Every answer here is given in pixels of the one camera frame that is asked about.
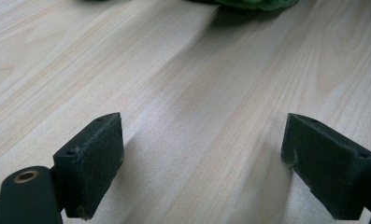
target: metal ring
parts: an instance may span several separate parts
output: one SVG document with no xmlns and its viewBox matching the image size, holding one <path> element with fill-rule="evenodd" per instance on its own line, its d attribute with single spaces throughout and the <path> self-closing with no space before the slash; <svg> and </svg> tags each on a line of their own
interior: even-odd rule
<svg viewBox="0 0 371 224">
<path fill-rule="evenodd" d="M 35 179 L 38 175 L 39 175 L 38 170 L 25 171 L 17 175 L 14 178 L 14 182 L 17 184 L 22 184 L 22 183 Z"/>
</svg>

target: wood grain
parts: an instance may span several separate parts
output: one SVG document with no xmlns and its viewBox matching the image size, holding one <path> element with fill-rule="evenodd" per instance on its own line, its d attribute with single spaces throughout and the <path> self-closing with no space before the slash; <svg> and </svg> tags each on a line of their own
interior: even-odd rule
<svg viewBox="0 0 371 224">
<path fill-rule="evenodd" d="M 371 150 L 371 1 L 300 0 L 278 13 L 0 1 L 0 184 L 52 166 L 116 111 L 125 160 L 89 223 L 342 223 L 279 151 L 289 112 Z"/>
</svg>

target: hole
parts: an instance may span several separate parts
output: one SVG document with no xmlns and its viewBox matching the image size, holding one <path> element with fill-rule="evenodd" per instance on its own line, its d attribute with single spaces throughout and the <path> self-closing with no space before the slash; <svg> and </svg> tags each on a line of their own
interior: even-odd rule
<svg viewBox="0 0 371 224">
<path fill-rule="evenodd" d="M 359 153 L 359 157 L 362 157 L 362 158 L 368 158 L 368 155 L 366 155 L 365 153 Z"/>
<path fill-rule="evenodd" d="M 26 172 L 23 172 L 17 175 L 14 178 L 14 182 L 17 184 L 22 184 L 22 183 L 35 179 L 38 175 L 39 175 L 39 172 L 37 170 L 26 171 Z"/>
</svg>

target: light wood tabletop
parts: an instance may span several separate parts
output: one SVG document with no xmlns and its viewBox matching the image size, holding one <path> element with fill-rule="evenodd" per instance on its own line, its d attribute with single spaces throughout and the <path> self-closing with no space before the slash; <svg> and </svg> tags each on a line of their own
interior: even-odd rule
<svg viewBox="0 0 371 224">
<path fill-rule="evenodd" d="M 0 1 L 0 185 L 121 112 L 87 223 L 335 221 L 280 159 L 288 113 L 371 150 L 371 0 L 236 12 L 186 0 Z M 85 223 L 66 218 L 64 223 Z"/>
</svg>

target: green foam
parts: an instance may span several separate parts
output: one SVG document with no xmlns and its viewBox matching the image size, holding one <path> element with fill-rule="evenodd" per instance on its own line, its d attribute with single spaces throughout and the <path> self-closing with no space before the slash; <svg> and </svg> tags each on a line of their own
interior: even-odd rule
<svg viewBox="0 0 371 224">
<path fill-rule="evenodd" d="M 277 10 L 293 6 L 298 0 L 216 0 L 227 6 L 242 9 L 261 9 L 265 11 Z"/>
</svg>

